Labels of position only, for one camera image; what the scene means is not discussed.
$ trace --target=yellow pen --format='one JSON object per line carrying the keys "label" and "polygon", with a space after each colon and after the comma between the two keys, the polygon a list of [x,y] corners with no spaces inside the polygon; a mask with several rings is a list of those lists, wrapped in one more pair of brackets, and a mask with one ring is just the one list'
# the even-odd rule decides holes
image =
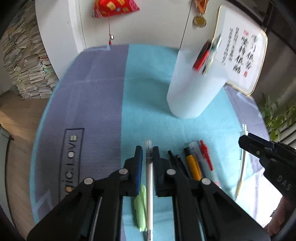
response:
{"label": "yellow pen", "polygon": [[193,155],[190,154],[189,147],[184,148],[184,153],[186,155],[186,161],[191,171],[192,177],[195,180],[200,181],[202,179],[202,172],[200,171],[200,166]]}

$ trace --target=clear pen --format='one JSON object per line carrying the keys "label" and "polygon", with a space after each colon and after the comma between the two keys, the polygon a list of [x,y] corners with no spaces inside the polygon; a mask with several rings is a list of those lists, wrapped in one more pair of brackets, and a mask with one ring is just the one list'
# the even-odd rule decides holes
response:
{"label": "clear pen", "polygon": [[195,158],[198,160],[198,162],[201,165],[201,169],[203,172],[203,177],[207,177],[211,179],[218,187],[220,187],[220,182],[217,176],[217,173],[215,169],[213,170],[210,169],[209,164],[207,163],[207,160],[204,158],[201,150],[200,150],[200,145],[198,142],[191,142],[189,144],[190,151],[192,154],[195,156]]}
{"label": "clear pen", "polygon": [[[246,124],[242,124],[242,129],[243,131],[240,132],[240,135],[243,136],[243,135],[248,135],[248,131],[247,131],[247,125]],[[240,157],[239,159],[241,160],[241,168],[240,168],[240,172],[239,172],[239,180],[237,182],[237,188],[235,190],[235,195],[234,195],[234,201],[237,200],[237,197],[239,195],[239,192],[240,192],[240,189],[242,187],[242,183],[243,183],[243,180],[244,180],[244,174],[245,174],[245,169],[246,169],[246,166],[247,166],[247,163],[246,163],[246,151],[241,149],[241,153],[240,153]]]}

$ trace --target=gold medal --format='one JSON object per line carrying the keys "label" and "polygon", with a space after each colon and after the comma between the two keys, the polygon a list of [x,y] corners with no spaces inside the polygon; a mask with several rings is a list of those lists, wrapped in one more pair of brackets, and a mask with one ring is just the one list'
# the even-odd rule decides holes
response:
{"label": "gold medal", "polygon": [[195,16],[193,19],[193,24],[196,25],[197,27],[204,27],[207,24],[207,21],[205,20],[205,18],[203,16]]}
{"label": "gold medal", "polygon": [[202,28],[207,24],[207,21],[205,20],[203,15],[205,14],[205,9],[207,7],[207,3],[209,0],[194,0],[194,1],[196,4],[196,7],[200,11],[200,15],[197,15],[194,17],[193,24],[196,25],[197,27]]}

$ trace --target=stack of papers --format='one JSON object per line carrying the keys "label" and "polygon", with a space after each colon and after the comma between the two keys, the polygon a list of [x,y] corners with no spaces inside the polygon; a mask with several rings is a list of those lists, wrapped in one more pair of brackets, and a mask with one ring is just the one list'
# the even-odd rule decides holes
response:
{"label": "stack of papers", "polygon": [[33,1],[12,20],[1,44],[4,67],[23,99],[49,98],[59,79],[43,46]]}

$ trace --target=blue tablecloth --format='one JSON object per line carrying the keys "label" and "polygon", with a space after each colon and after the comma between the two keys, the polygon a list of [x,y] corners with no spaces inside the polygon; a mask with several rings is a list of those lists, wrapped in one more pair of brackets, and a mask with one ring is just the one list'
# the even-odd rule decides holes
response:
{"label": "blue tablecloth", "polygon": [[[65,195],[67,150],[73,148],[68,142],[71,135],[79,139],[73,148],[73,186],[86,177],[107,177],[123,166],[145,139],[159,146],[161,157],[168,158],[167,151],[172,150],[183,160],[183,148],[203,139],[222,189],[232,196],[240,169],[241,124],[268,138],[261,115],[252,99],[225,87],[198,118],[172,116],[166,94],[177,55],[176,49],[167,47],[120,45],[87,49],[75,59],[54,90],[36,136],[30,173],[36,223]],[[261,170],[258,160],[250,158],[246,180]],[[254,218],[258,214],[256,188],[249,187],[254,203],[240,203]],[[123,226],[122,239],[143,239],[136,226],[133,203],[127,197]],[[174,239],[171,198],[154,197],[154,239]]]}

